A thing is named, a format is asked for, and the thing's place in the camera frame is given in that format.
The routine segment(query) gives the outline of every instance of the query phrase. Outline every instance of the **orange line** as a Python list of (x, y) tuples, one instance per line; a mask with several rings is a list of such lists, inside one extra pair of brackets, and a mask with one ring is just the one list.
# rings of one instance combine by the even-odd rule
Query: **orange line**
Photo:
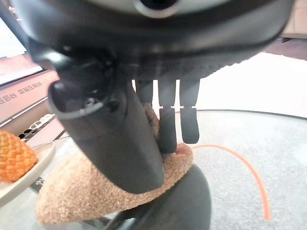
[(269, 201), (268, 201), (268, 197), (267, 197), (267, 194), (266, 194), (266, 191), (265, 191), (265, 187), (264, 187), (264, 184), (263, 184), (259, 174), (255, 170), (255, 168), (251, 165), (251, 163), (249, 163), (248, 160), (246, 160), (244, 157), (242, 157), (237, 152), (232, 151), (231, 149), (228, 149), (228, 148), (220, 146), (220, 145), (199, 145), (199, 146), (193, 147), (192, 149), (195, 150), (195, 149), (207, 148), (207, 147), (213, 147), (213, 148), (218, 148), (218, 149), (227, 151), (227, 152), (231, 153), (232, 155), (234, 155), (235, 157), (239, 158), (248, 167), (248, 169), (251, 171), (254, 178), (256, 179), (256, 182), (258, 184), (258, 188), (260, 190), (260, 195), (261, 195), (261, 199), (262, 199), (262, 203), (263, 203), (263, 217), (266, 221), (270, 221), (272, 219), (271, 210), (270, 210), (270, 204), (269, 204)]

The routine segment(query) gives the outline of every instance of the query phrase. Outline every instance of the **brown fabric pad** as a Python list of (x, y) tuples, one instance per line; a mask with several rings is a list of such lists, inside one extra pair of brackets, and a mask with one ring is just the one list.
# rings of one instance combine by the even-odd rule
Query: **brown fabric pad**
[(74, 151), (79, 152), (51, 173), (39, 192), (36, 216), (42, 224), (94, 219), (148, 203), (184, 176), (193, 161), (191, 148), (179, 144), (176, 153), (164, 156), (162, 187), (135, 195), (110, 182), (77, 147)]

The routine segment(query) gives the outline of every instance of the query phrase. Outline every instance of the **glass table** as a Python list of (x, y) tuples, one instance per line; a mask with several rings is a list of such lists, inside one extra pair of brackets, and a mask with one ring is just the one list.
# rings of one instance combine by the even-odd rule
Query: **glass table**
[[(179, 114), (177, 138), (182, 141)], [(211, 230), (307, 229), (307, 119), (242, 111), (198, 111), (195, 163), (212, 196)], [(42, 177), (70, 155), (70, 138)], [(36, 193), (26, 189), (0, 208), (0, 230), (103, 229), (103, 223), (42, 227), (34, 215)]]

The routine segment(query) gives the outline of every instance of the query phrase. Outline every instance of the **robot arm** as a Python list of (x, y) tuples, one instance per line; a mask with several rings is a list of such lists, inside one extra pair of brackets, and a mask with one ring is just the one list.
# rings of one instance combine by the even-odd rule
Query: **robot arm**
[[(176, 149), (176, 80), (186, 143), (199, 138), (199, 81), (261, 51), (293, 0), (12, 0), (33, 60), (60, 80), (49, 103), (77, 145), (130, 193), (161, 186), (161, 154)], [(131, 80), (136, 80), (136, 93)], [(160, 142), (142, 110), (158, 80)]]

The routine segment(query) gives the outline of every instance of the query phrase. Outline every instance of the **display screen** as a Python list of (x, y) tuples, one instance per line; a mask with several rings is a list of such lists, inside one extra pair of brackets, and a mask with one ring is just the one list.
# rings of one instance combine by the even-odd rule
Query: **display screen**
[(41, 70), (39, 65), (32, 62), (25, 47), (0, 18), (0, 85)]

